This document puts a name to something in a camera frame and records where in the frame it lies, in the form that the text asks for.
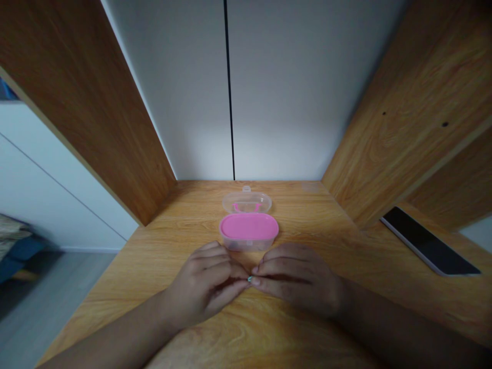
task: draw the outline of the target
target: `white wall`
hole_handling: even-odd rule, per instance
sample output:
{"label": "white wall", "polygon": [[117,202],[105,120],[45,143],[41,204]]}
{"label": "white wall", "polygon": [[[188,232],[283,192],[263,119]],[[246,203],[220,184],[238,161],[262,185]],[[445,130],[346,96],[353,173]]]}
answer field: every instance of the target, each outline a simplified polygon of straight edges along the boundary
{"label": "white wall", "polygon": [[233,179],[222,0],[102,0],[177,179]]}
{"label": "white wall", "polygon": [[25,104],[0,105],[0,133],[128,240],[138,224]]}
{"label": "white wall", "polygon": [[463,228],[460,233],[492,253],[492,216]]}
{"label": "white wall", "polygon": [[236,179],[321,179],[404,5],[228,0]]}
{"label": "white wall", "polygon": [[0,144],[0,213],[64,250],[125,245],[138,224],[25,104],[0,104]]}

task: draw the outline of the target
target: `skin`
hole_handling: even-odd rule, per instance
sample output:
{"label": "skin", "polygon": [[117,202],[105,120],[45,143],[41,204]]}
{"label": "skin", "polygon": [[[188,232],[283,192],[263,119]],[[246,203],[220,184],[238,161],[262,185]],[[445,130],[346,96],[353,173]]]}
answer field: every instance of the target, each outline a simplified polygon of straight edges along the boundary
{"label": "skin", "polygon": [[164,291],[40,368],[140,368],[181,330],[252,286],[338,322],[397,368],[491,367],[485,347],[333,273],[313,250],[283,244],[249,273],[217,241],[197,249]]}
{"label": "skin", "polygon": [[304,245],[268,251],[252,274],[253,287],[337,321],[391,367],[491,367],[490,350],[339,277]]}

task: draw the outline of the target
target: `wooden shelf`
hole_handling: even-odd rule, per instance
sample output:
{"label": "wooden shelf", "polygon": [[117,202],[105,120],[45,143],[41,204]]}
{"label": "wooden shelf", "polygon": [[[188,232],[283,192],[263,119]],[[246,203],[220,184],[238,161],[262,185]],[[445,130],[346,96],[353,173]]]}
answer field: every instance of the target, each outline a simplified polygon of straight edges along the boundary
{"label": "wooden shelf", "polygon": [[[75,312],[42,362],[164,289],[189,254],[219,238],[225,194],[249,185],[271,196],[274,246],[302,242],[332,269],[482,344],[490,343],[492,255],[402,207],[475,264],[479,277],[440,277],[381,222],[360,232],[318,181],[180,181],[160,215],[139,228]],[[263,253],[234,254],[252,268]],[[175,367],[378,367],[330,322],[249,289],[224,311],[181,332],[159,354]]]}

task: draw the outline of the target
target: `wood grain surface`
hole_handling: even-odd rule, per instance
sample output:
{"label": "wood grain surface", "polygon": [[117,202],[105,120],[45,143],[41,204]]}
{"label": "wood grain surface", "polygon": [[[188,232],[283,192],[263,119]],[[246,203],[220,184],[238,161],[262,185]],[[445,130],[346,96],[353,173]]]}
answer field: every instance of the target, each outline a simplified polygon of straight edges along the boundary
{"label": "wood grain surface", "polygon": [[[425,225],[483,275],[445,278],[432,272],[380,222],[365,232],[321,182],[180,181],[162,212],[139,228],[76,311],[42,362],[168,286],[193,250],[219,238],[225,194],[267,193],[280,226],[274,242],[305,243],[332,269],[483,344],[492,342],[492,255],[424,217]],[[417,212],[403,204],[404,209]],[[261,253],[233,253],[252,268]],[[338,326],[254,289],[212,319],[176,336],[151,367],[380,367]]]}
{"label": "wood grain surface", "polygon": [[492,213],[492,128],[425,181],[407,201],[450,231]]}
{"label": "wood grain surface", "polygon": [[492,125],[492,5],[415,0],[323,184],[360,228]]}
{"label": "wood grain surface", "polygon": [[2,77],[147,225],[175,178],[100,1],[9,2],[0,32]]}

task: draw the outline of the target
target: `gray floor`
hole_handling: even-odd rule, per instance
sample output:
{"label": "gray floor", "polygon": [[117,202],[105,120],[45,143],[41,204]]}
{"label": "gray floor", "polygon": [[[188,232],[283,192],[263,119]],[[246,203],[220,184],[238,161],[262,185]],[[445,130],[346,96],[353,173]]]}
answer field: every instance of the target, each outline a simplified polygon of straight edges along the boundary
{"label": "gray floor", "polygon": [[0,368],[34,368],[114,257],[39,253],[27,266],[37,282],[0,284]]}

